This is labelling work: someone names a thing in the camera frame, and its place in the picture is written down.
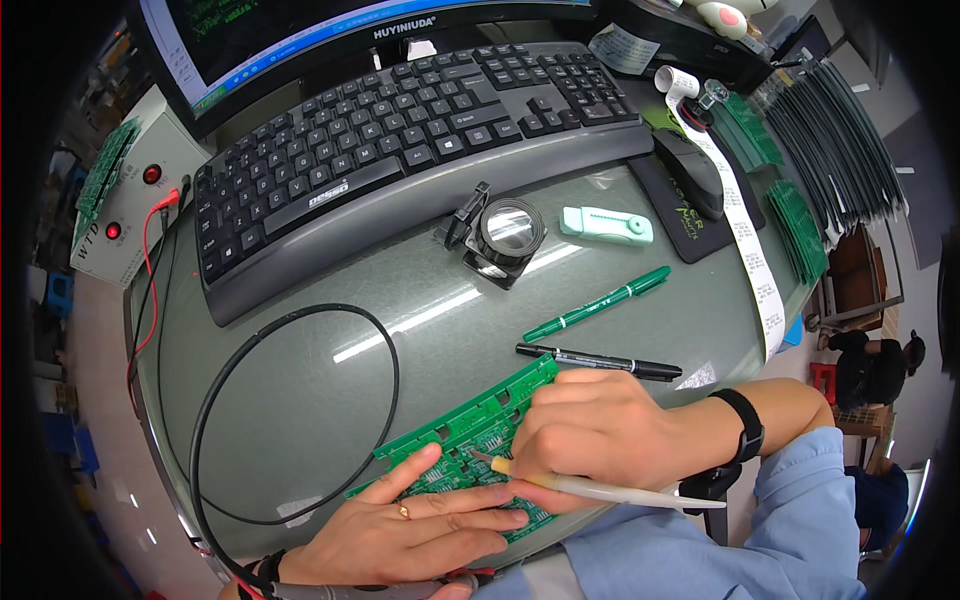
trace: gray desk surface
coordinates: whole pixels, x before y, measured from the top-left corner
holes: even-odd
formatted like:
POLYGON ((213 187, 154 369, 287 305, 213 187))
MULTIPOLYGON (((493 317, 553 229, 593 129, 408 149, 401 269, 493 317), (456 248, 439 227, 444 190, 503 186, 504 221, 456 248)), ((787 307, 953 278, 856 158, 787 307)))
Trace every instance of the gray desk surface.
MULTIPOLYGON (((656 292, 626 300, 545 342, 681 366, 684 376, 674 383, 645 384, 665 407, 756 375, 763 360, 762 336, 736 248, 728 246, 694 265, 683 264, 627 167, 607 167, 514 194, 541 211, 549 233, 535 259, 539 267, 528 269, 510 292, 465 268, 462 252, 445 252, 431 237, 431 223, 305 281, 226 328, 217 327, 206 309, 190 209, 172 229, 179 231, 179 239, 160 375, 156 342, 140 361, 140 385, 163 465, 161 476, 169 477, 170 488, 189 507, 185 479, 174 461, 176 456, 186 468, 197 410, 214 375, 260 326, 317 302, 356 304, 388 328, 399 326, 393 337, 401 366, 400 400, 389 439, 526 365, 530 359, 513 350, 523 331, 661 265, 670 265, 673 273, 656 292), (636 249, 562 235, 558 218, 565 205, 647 215, 655 242, 636 249)), ((776 174, 752 177, 760 196, 776 174)), ((792 320, 809 289, 793 276, 769 213, 767 222, 759 236, 786 317, 792 320)), ((161 300, 168 265, 169 254, 156 278, 161 300)), ((134 308, 144 283, 141 274, 133 288, 134 308)), ((258 346, 233 373, 212 411, 204 438, 204 495, 236 514, 271 519, 284 505, 297 503, 299 508, 336 488, 371 451, 387 414, 392 373, 386 346, 369 344, 349 352, 376 335, 360 317, 325 313, 288 326, 258 346), (352 355, 337 362, 341 353, 352 355)), ((374 462, 358 483, 383 469, 374 462)), ((259 557, 307 542, 341 501, 332 501, 293 527, 248 525, 212 509, 206 513, 227 552, 236 558, 259 557)), ((541 530, 540 542, 558 539, 570 528, 569 520, 558 519, 541 530)))

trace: person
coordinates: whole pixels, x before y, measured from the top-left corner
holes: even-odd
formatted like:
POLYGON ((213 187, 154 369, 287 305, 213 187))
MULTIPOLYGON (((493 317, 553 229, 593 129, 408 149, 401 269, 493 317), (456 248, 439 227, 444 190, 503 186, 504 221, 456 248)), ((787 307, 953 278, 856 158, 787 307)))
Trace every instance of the person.
POLYGON ((906 519, 910 486, 900 465, 881 458, 877 474, 851 465, 846 473, 853 478, 856 496, 856 525, 860 528, 860 551, 879 550, 893 539, 906 519))
POLYGON ((926 354, 916 329, 903 348, 897 340, 871 340, 859 329, 822 335, 817 349, 825 348, 843 352, 837 360, 836 400, 847 412, 892 404, 903 389, 904 378, 917 372, 926 354))
MULTIPOLYGON (((472 595, 451 583, 431 600, 861 597, 853 481, 826 400, 793 379, 735 390, 765 428, 754 531, 743 548, 717 545, 679 511, 616 505, 549 552, 501 569, 472 595)), ((515 496, 553 513, 597 504, 523 477, 555 471, 662 490, 733 460, 744 431, 717 396, 664 410, 628 373, 561 372, 537 389, 516 432, 517 479, 393 503, 439 459, 440 447, 429 444, 345 502, 312 541, 282 555, 276 575, 313 585, 435 578, 505 550, 498 532, 527 521, 522 511, 490 507, 515 496)), ((237 597, 235 582, 220 594, 237 597)))

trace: huyiniuda logo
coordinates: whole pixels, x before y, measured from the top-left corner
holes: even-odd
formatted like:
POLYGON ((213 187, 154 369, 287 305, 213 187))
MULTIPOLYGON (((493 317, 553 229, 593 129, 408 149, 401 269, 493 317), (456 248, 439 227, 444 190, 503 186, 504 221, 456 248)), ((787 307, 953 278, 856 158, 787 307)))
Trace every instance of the huyiniuda logo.
POLYGON ((407 21, 406 23, 400 23, 399 25, 384 27, 383 29, 378 29, 373 32, 373 39, 380 39, 382 37, 392 36, 393 34, 402 34, 403 32, 409 32, 412 29, 430 27, 436 20, 436 16, 428 16, 425 19, 417 19, 416 21, 407 21))
POLYGON ((344 192, 349 190, 349 188, 350 188, 350 184, 344 181, 343 185, 338 185, 333 189, 326 190, 325 192, 323 192, 323 194, 320 194, 319 196, 315 196, 311 198, 308 208, 313 208, 317 204, 323 204, 326 201, 330 200, 331 198, 334 198, 335 196, 339 196, 340 194, 343 194, 344 192))

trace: black mouse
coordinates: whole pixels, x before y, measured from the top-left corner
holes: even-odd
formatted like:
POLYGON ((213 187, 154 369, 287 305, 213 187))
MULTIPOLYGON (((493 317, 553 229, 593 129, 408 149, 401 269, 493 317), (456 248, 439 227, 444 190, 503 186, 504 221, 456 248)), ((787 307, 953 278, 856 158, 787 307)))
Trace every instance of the black mouse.
POLYGON ((684 197, 711 221, 723 216, 723 182, 720 172, 704 151, 676 130, 654 132, 654 148, 677 181, 684 197))

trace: black keyboard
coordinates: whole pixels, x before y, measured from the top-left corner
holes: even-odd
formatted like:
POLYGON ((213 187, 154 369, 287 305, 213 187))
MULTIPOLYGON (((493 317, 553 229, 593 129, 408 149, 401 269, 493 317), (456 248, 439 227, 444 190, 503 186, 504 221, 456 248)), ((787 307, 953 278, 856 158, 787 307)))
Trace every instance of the black keyboard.
POLYGON ((196 175, 214 322, 370 244, 496 194, 653 151, 636 106, 580 43, 503 44, 404 62, 257 127, 196 175))

